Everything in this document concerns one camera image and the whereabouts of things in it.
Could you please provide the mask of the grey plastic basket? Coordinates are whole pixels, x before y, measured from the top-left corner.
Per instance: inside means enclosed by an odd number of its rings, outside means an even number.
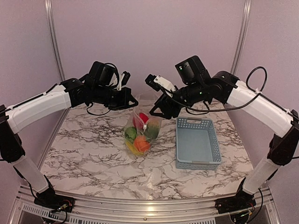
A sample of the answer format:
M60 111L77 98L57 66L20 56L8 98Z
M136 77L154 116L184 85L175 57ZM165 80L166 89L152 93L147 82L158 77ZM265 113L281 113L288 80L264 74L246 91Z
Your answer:
M178 117L175 156L178 169L216 170L222 157L213 121Z

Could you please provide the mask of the green toy cabbage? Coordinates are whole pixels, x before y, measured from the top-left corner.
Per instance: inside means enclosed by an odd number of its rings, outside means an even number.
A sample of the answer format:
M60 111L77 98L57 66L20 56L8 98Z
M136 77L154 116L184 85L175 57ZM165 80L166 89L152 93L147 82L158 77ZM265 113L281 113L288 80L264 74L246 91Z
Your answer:
M134 141L137 136L137 130L134 126L128 127L125 130L125 138L129 141Z

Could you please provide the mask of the clear zip top bag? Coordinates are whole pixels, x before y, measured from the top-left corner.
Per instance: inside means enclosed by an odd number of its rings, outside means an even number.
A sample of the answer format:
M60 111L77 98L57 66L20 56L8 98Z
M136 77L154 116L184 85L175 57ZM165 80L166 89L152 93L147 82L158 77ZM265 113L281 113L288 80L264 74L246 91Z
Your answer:
M159 121L159 124L160 124L160 129L161 129L161 126L162 126L162 119L160 117L155 117L155 116L152 116L150 115L150 110L152 109L154 103L156 100L158 100L158 94L154 91L146 91L144 93L140 93L136 96L136 99L138 100L138 106L134 107L131 114L130 114L130 117L129 119L127 120L127 123L125 125L125 128L124 128L124 133L125 133L125 130L128 128L128 127L131 127L131 126L134 126L133 125L133 117L138 115L140 112L142 113L145 113L148 117L149 117L149 120L146 122L146 124L143 126L142 129L139 129L139 128L136 128L137 130L137 136L145 136L144 135L144 131L146 129L146 126L147 126L147 123L150 121L150 120L153 120L153 119L156 119ZM147 142L150 143L151 147L152 145L155 143L155 141L157 140L157 138L155 140L147 140Z

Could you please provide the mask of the orange toy orange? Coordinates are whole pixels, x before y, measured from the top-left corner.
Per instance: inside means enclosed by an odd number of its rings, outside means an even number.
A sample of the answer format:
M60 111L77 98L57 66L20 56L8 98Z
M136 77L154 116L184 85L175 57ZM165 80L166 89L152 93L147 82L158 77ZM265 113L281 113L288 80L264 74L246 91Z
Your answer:
M145 136L137 136L134 140L134 146L141 153L148 151L151 147L150 143L146 141Z

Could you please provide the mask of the yellow toy banana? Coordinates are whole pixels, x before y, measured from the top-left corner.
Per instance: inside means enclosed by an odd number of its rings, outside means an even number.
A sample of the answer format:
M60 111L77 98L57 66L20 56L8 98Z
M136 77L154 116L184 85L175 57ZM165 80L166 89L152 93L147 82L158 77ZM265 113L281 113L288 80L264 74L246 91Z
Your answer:
M138 152L134 146L134 142L130 142L128 140L125 141L125 144L126 146L128 147L128 149L136 156L143 156L145 154L144 153L141 153L141 152Z

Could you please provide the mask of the red toy apple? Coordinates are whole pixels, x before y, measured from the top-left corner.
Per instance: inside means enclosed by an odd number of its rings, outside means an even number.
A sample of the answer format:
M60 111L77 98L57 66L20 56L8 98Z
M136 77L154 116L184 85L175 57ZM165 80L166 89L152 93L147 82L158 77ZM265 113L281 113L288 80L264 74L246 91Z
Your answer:
M139 129L142 129L148 120L149 120L149 117L145 113L142 113L142 112L140 112L138 115L134 116L132 119L134 127L139 128Z

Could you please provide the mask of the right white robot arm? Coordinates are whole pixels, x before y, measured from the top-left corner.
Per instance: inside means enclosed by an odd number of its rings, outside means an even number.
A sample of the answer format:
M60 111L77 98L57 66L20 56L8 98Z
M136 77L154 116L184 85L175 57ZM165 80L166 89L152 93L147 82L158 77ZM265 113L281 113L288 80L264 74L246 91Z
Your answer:
M165 119L176 118L183 107L191 109L197 102L216 99L229 104L230 111L244 110L274 132L268 154L241 181L236 194L215 201L215 208L220 214L255 205L254 194L259 187L270 180L281 166L290 163L294 156L299 142L298 113L278 106L260 91L249 88L238 77L226 71L220 71L213 77L207 70L199 73L183 72L183 80L186 86L177 89L161 76L147 76L146 84L163 92L151 109L151 115Z

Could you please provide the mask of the green orange toy cucumber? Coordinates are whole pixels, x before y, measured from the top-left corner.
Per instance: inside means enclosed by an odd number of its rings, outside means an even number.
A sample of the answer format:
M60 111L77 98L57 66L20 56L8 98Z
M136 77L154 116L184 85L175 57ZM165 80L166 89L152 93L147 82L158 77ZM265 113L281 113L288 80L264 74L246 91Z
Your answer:
M155 140L158 137L160 131L159 121L156 119L150 120L147 123L146 129L144 131L144 135L147 140Z

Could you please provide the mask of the green toy bell pepper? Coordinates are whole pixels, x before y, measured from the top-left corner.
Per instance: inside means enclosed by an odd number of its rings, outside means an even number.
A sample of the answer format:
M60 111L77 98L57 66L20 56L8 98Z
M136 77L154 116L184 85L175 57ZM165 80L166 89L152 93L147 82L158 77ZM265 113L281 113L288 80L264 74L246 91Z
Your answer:
M144 135L149 140L155 140L159 134L159 126L150 126L148 125L144 131Z

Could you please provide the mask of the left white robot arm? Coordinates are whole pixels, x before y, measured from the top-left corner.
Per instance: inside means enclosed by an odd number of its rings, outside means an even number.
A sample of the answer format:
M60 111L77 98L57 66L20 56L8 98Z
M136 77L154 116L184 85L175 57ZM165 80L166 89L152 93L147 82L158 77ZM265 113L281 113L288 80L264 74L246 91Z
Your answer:
M58 111L81 104L98 103L111 111L124 110L138 105L131 89L120 90L112 86L91 87L83 79L71 78L55 84L48 91L6 108L0 107L0 155L10 163L18 175L36 191L35 203L56 209L72 204L73 198L57 195L51 183L26 156L18 133L32 123Z

